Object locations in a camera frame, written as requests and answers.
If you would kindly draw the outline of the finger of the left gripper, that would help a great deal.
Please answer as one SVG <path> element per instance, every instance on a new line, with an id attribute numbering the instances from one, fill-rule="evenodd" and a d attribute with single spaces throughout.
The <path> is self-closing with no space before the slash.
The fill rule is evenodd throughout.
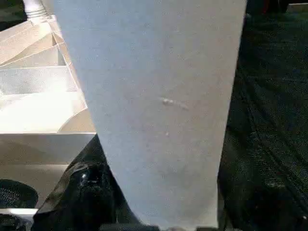
<path id="1" fill-rule="evenodd" d="M 0 180 L 0 208 L 35 208 L 38 193 L 32 187 L 14 180 Z"/>

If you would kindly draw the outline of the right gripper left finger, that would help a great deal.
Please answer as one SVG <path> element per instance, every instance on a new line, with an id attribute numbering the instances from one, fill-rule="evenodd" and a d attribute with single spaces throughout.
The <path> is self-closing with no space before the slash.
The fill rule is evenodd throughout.
<path id="1" fill-rule="evenodd" d="M 116 182 L 98 135 L 66 168 L 33 217 L 34 231 L 97 231 L 103 224 L 140 224 Z"/>

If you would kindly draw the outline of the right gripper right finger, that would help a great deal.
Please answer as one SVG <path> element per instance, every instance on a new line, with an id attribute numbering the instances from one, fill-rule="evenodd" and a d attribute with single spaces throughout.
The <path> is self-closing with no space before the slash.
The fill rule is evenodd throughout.
<path id="1" fill-rule="evenodd" d="M 222 151 L 218 184 L 235 228 L 306 231 L 308 212 L 268 162 L 243 151 Z"/>

